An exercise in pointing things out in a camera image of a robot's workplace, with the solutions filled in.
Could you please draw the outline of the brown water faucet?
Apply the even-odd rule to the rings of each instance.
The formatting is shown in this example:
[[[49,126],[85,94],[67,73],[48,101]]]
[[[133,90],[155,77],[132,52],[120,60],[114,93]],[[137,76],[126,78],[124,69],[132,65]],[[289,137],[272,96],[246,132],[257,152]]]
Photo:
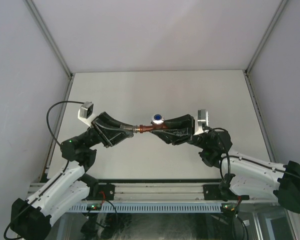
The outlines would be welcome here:
[[[161,114],[155,114],[152,116],[151,125],[139,125],[136,127],[136,133],[146,133],[152,130],[165,130],[168,129],[167,125],[165,124],[165,119]]]

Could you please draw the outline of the silver tee pipe fitting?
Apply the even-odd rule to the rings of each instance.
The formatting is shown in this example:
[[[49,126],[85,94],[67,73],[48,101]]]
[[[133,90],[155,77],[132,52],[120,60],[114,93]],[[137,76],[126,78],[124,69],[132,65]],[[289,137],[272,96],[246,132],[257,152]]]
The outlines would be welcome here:
[[[132,131],[134,133],[137,133],[139,131],[137,126],[121,126],[121,129],[127,130],[127,131]]]

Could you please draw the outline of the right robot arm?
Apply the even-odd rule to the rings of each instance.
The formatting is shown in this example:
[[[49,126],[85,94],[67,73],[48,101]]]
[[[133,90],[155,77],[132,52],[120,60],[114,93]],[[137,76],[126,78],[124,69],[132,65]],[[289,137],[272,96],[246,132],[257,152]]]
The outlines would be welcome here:
[[[165,143],[187,143],[201,149],[199,156],[221,175],[220,195],[225,199],[248,196],[277,201],[283,208],[300,214],[300,164],[263,161],[232,150],[230,134],[208,125],[207,116],[184,115],[165,120],[156,114],[150,132]]]

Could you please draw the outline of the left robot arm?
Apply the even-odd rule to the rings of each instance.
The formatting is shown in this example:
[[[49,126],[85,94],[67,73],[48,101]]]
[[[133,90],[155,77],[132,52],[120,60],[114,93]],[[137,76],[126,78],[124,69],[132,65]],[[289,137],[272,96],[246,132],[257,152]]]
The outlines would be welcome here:
[[[110,117],[78,112],[78,119],[88,126],[79,136],[60,144],[62,158],[67,160],[61,169],[39,190],[26,199],[12,204],[11,221],[7,226],[27,240],[45,239],[57,220],[80,200],[94,200],[99,195],[95,178],[87,171],[94,164],[97,144],[113,147],[134,135],[135,128]]]

